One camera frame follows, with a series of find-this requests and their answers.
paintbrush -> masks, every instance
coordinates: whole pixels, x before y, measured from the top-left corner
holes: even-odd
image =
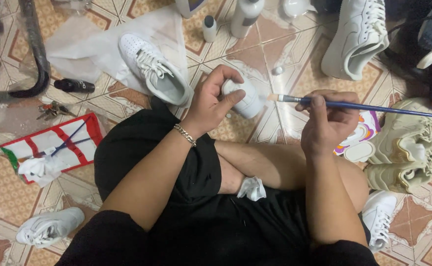
[[[305,105],[305,106],[309,106],[311,103],[310,97],[300,98],[300,97],[293,97],[293,96],[283,95],[283,94],[270,94],[268,95],[267,100],[278,101],[278,102],[300,103],[301,105]],[[336,107],[336,108],[349,108],[349,109],[359,109],[359,110],[366,110],[366,111],[378,111],[378,112],[396,113],[396,114],[404,114],[404,115],[432,117],[431,113],[416,112],[416,111],[402,110],[402,109],[395,109],[395,108],[381,107],[381,106],[355,104],[349,102],[326,101],[326,106]]]

tiled floor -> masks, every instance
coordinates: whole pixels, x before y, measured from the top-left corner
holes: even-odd
[[[19,62],[28,51],[27,42],[18,25],[19,0],[0,0],[4,32],[0,35],[0,91],[26,78],[18,71]],[[172,0],[94,0],[86,17],[106,30],[146,12],[173,3]],[[278,14],[279,0],[266,0],[265,9],[249,36],[235,39],[228,33],[234,0],[210,0],[191,19],[183,20],[187,48],[189,82],[193,88],[203,81],[218,64],[240,69],[260,90],[303,96],[318,88],[351,90],[363,103],[391,106],[400,99],[423,95],[425,88],[405,82],[377,59],[363,71],[360,82],[329,78],[320,72],[320,61],[336,30],[335,17],[319,17],[308,13],[287,22]],[[42,35],[47,39],[66,20],[55,11],[50,0],[35,0]],[[212,44],[202,40],[201,20],[213,15],[219,29]],[[271,75],[275,66],[286,71]],[[53,78],[60,76],[54,71]],[[142,108],[148,108],[148,97],[126,88],[103,74],[90,95],[67,94],[51,86],[40,98],[42,102],[86,102],[106,112],[116,124]],[[22,106],[37,106],[38,100],[27,100]],[[308,117],[295,112],[292,104],[268,103],[255,118],[244,120],[236,114],[225,118],[210,135],[235,142],[296,143]],[[77,107],[77,112],[85,110]],[[175,109],[177,116],[185,110]],[[0,143],[13,138],[0,127]],[[390,245],[375,255],[379,264],[432,265],[432,182],[416,190],[414,195],[398,195],[398,205],[390,230]],[[63,174],[40,189],[25,185],[14,175],[9,162],[0,156],[0,265],[52,265],[69,244],[65,239],[48,249],[35,249],[15,241],[18,226],[29,217],[42,212],[78,206],[89,219],[101,205],[94,185],[94,168],[84,166]]]

right hand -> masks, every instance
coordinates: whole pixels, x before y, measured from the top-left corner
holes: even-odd
[[[226,79],[235,83],[244,83],[243,77],[236,69],[218,65],[209,74],[202,86],[195,89],[195,95],[186,117],[180,125],[193,138],[215,129],[224,119],[227,112],[245,97],[245,91],[238,89],[219,101],[221,86]]]
[[[359,110],[327,108],[326,100],[359,103],[359,97],[354,92],[330,89],[315,90],[306,97],[312,97],[310,106],[298,104],[295,107],[299,112],[309,107],[310,112],[310,119],[302,132],[303,152],[311,158],[332,154],[357,127]]]

white cloth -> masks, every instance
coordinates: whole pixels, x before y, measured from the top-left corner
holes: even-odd
[[[188,81],[182,15],[176,9],[175,4],[146,13],[81,41],[73,41],[78,38],[69,41],[68,34],[72,36],[85,34],[82,32],[82,28],[88,27],[89,23],[78,22],[77,18],[73,17],[70,19],[74,21],[64,24],[67,29],[61,30],[59,28],[57,32],[60,33],[60,36],[52,36],[45,44],[47,59],[63,77],[95,83],[99,76],[94,76],[94,74],[97,69],[100,69],[125,86],[151,95],[145,82],[142,83],[130,71],[119,52],[119,37],[126,32],[134,32],[147,37],[148,41],[153,43],[164,57],[179,70],[182,77]],[[62,39],[61,43],[65,39],[68,43],[55,45],[53,42],[58,39]]]
[[[61,174],[64,168],[63,161],[59,157],[50,155],[42,158],[30,158],[19,165],[17,172],[25,175],[27,180],[34,181],[40,187],[51,183]]]
[[[266,198],[264,185],[262,180],[257,177],[244,178],[241,190],[237,194],[238,198],[247,196],[251,201],[258,201],[260,198]]]

black shorts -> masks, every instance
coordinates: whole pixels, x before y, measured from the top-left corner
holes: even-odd
[[[96,150],[95,183],[103,201],[180,122],[160,100],[152,100],[154,110],[141,110],[117,124]],[[221,168],[214,140],[205,134],[190,149],[169,202],[150,233],[165,234],[202,219],[229,219],[260,234],[277,253],[308,252],[311,241],[304,190],[265,187],[266,198],[253,202],[247,197],[218,195],[220,186]],[[369,242],[370,232],[363,226]]]

